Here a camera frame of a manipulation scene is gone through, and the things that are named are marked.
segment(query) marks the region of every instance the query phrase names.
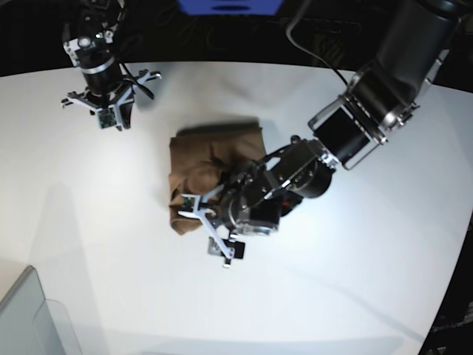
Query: table surface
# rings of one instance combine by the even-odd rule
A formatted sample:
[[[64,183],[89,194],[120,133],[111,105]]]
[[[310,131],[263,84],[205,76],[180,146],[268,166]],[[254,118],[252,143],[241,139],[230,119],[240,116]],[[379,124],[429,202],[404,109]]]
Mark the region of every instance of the table surface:
[[[258,118],[268,151],[343,86],[328,70],[238,63],[161,70],[132,130],[100,131],[75,70],[0,80],[0,260],[31,263],[84,354],[415,355],[473,208],[473,96],[433,87],[412,121],[280,232],[222,268],[205,229],[169,227],[169,139]]]

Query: metal bracket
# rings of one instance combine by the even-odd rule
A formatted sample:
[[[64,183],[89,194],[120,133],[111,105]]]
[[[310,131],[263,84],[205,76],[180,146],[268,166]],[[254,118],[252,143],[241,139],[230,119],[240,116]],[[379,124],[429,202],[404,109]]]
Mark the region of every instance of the metal bracket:
[[[161,79],[161,74],[159,72],[149,72],[148,70],[141,70],[139,75],[135,77],[136,81],[141,85],[146,83],[147,81],[154,80],[157,78]],[[123,84],[120,88],[118,88],[117,92],[115,93],[115,97],[106,108],[114,112],[115,120],[117,122],[116,127],[123,126],[123,118],[121,116],[120,106],[124,104],[132,104],[135,102],[135,99],[132,96],[134,89],[137,89],[137,86],[132,82]],[[68,93],[67,97],[61,102],[62,108],[65,108],[72,104],[76,104],[87,108],[89,111],[92,111],[95,114],[102,112],[104,108],[85,99],[86,94],[87,91],[82,92],[81,94],[78,94],[76,92]]]
[[[194,203],[192,206],[192,212],[179,211],[179,214],[187,218],[194,218],[200,220],[204,227],[206,227],[207,230],[210,231],[211,238],[214,240],[215,244],[218,246],[222,254],[225,255],[225,259],[232,260],[235,254],[234,250],[232,251],[229,249],[229,247],[226,246],[223,239],[220,237],[217,230],[214,228],[214,225],[207,218],[208,213],[214,214],[215,212],[211,209],[208,209],[207,207],[202,207],[202,204],[208,203],[211,198],[217,196],[220,192],[223,191],[223,189],[224,186],[219,185],[217,188],[213,189],[212,191],[206,193],[203,196],[183,194],[184,198],[191,199],[194,201]]]

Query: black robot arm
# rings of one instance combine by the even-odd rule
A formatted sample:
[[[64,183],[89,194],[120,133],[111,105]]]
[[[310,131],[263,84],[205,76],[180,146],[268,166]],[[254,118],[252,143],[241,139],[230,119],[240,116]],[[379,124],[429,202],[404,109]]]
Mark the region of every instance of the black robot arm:
[[[444,48],[472,8],[473,0],[403,0],[376,58],[309,121],[313,140],[294,136],[290,145],[236,169],[207,195],[185,195],[181,214],[200,219],[210,231],[209,254],[224,257],[229,267],[245,250],[237,236],[277,231],[284,207],[288,213],[303,198],[322,195],[338,165],[350,170],[385,144],[418,108],[415,99],[432,84]],[[279,162],[268,168],[272,158]],[[217,232],[222,225],[228,239]]]

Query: brown cloth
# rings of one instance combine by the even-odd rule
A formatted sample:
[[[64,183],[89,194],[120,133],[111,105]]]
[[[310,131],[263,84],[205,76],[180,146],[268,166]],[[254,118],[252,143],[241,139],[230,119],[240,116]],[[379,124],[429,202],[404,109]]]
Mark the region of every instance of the brown cloth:
[[[223,172],[266,155],[258,125],[233,132],[182,133],[171,139],[169,149],[170,223],[181,235],[201,226],[199,220],[178,214],[184,202],[181,194],[204,195],[218,186]]]

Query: black background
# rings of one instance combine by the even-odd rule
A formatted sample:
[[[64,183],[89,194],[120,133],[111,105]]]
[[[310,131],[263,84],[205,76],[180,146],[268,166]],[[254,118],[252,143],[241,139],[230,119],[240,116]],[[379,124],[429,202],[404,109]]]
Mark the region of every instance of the black background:
[[[124,58],[146,61],[246,61],[318,66],[293,47],[285,26],[302,1],[286,0],[275,16],[187,16],[176,0],[134,0],[122,36],[140,39]],[[397,0],[314,0],[295,39],[335,67],[357,70],[376,50]],[[12,0],[0,7],[0,76],[71,67],[62,47],[66,21],[77,22],[77,0]],[[473,36],[462,26],[436,84],[473,92]]]

